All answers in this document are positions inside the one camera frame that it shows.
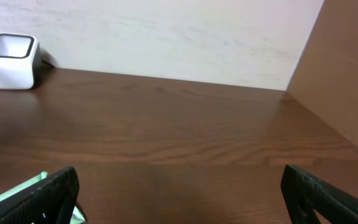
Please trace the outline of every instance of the wooden desk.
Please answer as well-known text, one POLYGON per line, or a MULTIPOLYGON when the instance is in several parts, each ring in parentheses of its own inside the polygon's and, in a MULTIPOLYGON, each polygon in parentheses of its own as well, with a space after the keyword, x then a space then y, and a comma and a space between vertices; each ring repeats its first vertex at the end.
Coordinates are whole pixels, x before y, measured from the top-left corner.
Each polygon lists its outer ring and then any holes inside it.
POLYGON ((0 91, 0 193, 74 166, 90 223, 289 223, 293 163, 358 196, 358 148, 282 91, 44 75, 0 91))

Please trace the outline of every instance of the white cube speaker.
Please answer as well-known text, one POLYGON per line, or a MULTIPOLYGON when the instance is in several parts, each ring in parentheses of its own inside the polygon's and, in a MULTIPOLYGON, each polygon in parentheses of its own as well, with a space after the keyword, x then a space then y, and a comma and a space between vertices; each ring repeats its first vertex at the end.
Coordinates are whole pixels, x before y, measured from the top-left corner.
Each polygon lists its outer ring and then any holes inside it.
POLYGON ((35 37, 0 34, 0 89, 32 88, 41 64, 40 46, 35 37))

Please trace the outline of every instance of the white wall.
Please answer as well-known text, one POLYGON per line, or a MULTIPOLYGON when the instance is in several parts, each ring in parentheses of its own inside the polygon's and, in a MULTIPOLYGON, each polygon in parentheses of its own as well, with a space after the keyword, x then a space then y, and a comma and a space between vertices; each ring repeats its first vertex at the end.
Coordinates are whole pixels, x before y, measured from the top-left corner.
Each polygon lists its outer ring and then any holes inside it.
POLYGON ((323 0, 0 0, 58 66, 284 90, 323 0))

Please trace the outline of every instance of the light green object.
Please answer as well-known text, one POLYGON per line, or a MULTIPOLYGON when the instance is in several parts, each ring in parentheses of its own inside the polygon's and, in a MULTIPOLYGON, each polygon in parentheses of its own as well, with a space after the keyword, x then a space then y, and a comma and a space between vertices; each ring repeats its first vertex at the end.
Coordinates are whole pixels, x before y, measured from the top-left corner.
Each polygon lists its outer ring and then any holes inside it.
MULTIPOLYGON (((19 184, 18 186, 12 188, 11 190, 8 190, 7 192, 4 192, 0 194, 0 201, 7 199, 8 197, 18 193, 21 190, 24 190, 31 185, 37 183, 38 181, 46 178, 48 175, 48 172, 41 172, 39 175, 36 175, 35 177, 31 178, 30 180, 19 184)), ((81 224, 85 223, 85 217, 82 215, 80 210, 77 207, 74 207, 73 215, 71 216, 70 224, 81 224)))

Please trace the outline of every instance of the black rim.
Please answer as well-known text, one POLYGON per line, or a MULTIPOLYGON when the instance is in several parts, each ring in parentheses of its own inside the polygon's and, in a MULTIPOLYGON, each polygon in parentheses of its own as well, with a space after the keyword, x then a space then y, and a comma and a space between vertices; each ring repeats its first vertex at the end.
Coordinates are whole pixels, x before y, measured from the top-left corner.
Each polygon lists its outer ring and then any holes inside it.
POLYGON ((28 57, 30 55, 32 44, 34 43, 34 38, 33 37, 28 36, 28 35, 0 34, 0 36, 3 36, 3 35, 13 36, 13 37, 27 37, 27 38, 30 38, 30 44, 29 44, 29 48, 27 49, 27 53, 23 57, 2 56, 2 55, 0 55, 0 57, 2 57, 2 58, 26 58, 26 57, 28 57))

